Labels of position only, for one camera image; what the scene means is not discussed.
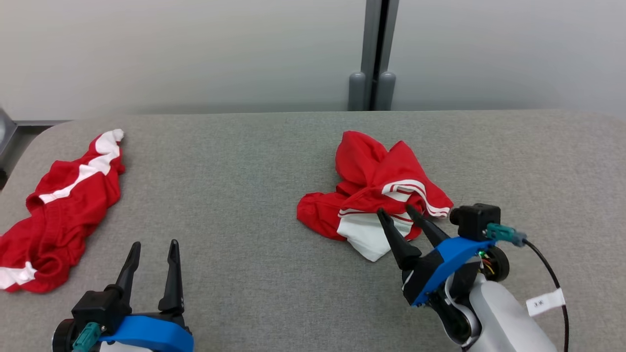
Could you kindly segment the grey partition frame with foot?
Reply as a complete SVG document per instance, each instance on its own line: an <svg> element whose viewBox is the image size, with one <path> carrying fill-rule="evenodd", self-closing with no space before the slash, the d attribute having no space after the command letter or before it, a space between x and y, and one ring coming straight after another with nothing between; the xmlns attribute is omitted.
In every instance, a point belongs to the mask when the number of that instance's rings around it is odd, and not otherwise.
<svg viewBox="0 0 626 352"><path fill-rule="evenodd" d="M8 174L5 170L6 162L4 159L16 130L16 123L14 123L4 109L0 107L0 190L4 188L8 181Z"/></svg>

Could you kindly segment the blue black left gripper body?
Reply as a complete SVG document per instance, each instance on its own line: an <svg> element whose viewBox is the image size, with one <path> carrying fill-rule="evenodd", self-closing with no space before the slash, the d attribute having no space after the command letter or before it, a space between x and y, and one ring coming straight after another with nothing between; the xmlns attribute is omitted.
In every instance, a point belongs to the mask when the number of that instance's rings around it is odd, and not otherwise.
<svg viewBox="0 0 626 352"><path fill-rule="evenodd" d="M113 314L98 352L194 352L195 339L183 313Z"/></svg>

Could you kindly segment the grey partition post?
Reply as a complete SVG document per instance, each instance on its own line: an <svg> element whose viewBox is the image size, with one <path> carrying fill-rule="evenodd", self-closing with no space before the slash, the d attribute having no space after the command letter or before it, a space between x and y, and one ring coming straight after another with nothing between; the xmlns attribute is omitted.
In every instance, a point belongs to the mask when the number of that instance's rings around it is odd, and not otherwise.
<svg viewBox="0 0 626 352"><path fill-rule="evenodd" d="M389 71L400 0L366 0L360 70L349 77L349 111L391 110L396 74Z"/></svg>

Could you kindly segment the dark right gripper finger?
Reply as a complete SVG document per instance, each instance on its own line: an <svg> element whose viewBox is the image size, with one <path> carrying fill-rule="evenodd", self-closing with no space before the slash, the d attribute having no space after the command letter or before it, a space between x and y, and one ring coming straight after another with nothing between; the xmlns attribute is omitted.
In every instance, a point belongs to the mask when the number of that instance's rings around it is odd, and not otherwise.
<svg viewBox="0 0 626 352"><path fill-rule="evenodd" d="M450 238L440 227L429 219L425 218L415 207L408 204L405 206L406 212L409 214L414 225L419 227L425 234L432 247L438 247L440 243Z"/></svg>
<svg viewBox="0 0 626 352"><path fill-rule="evenodd" d="M393 218L384 209L379 209L377 216L398 267L400 270L413 270L418 264L422 252L407 242L405 237L396 229Z"/></svg>

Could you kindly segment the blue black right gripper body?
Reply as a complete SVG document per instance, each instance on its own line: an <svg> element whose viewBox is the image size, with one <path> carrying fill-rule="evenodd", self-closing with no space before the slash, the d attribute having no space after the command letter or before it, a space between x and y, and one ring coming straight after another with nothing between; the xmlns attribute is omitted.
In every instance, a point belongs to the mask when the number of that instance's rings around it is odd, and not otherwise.
<svg viewBox="0 0 626 352"><path fill-rule="evenodd" d="M423 257L413 256L402 264L402 292L411 306L427 303L452 274L460 270L480 250L494 246L495 240L476 242L466 238L445 239Z"/></svg>

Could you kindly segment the red shorts with white stripe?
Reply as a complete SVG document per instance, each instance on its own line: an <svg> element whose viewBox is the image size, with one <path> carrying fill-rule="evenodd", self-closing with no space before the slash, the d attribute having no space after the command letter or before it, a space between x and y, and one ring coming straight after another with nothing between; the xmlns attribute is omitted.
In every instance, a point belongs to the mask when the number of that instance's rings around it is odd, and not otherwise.
<svg viewBox="0 0 626 352"><path fill-rule="evenodd" d="M25 200L30 215L0 236L0 290L47 293L64 285L87 238L121 198L121 129L100 134L74 161L56 161Z"/></svg>

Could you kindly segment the red shirt with white sleeves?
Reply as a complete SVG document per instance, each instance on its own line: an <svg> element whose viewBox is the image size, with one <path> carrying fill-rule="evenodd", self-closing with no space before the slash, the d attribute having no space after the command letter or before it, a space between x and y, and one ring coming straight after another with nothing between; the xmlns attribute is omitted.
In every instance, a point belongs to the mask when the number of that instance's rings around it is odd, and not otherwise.
<svg viewBox="0 0 626 352"><path fill-rule="evenodd" d="M297 220L325 238L350 243L371 262L390 250L379 209L408 241L421 230L414 227L407 206L439 219L452 210L452 200L429 180L403 141L386 149L367 134L346 131L336 150L335 169L341 179L335 191L304 195L296 207Z"/></svg>

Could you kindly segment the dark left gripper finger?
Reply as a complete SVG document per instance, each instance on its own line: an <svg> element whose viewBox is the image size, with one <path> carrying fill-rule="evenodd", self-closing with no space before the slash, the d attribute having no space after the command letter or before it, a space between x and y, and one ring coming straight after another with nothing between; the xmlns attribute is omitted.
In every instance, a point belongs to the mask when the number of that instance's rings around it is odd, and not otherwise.
<svg viewBox="0 0 626 352"><path fill-rule="evenodd" d="M185 312L182 274L181 274L181 258L179 251L179 242L172 239L166 258L168 264L168 273L164 294L158 303L159 312L165 314L183 314Z"/></svg>
<svg viewBox="0 0 626 352"><path fill-rule="evenodd" d="M123 294L130 294L132 291L134 273L139 266L140 253L141 242L134 242L116 280L116 285L123 290Z"/></svg>

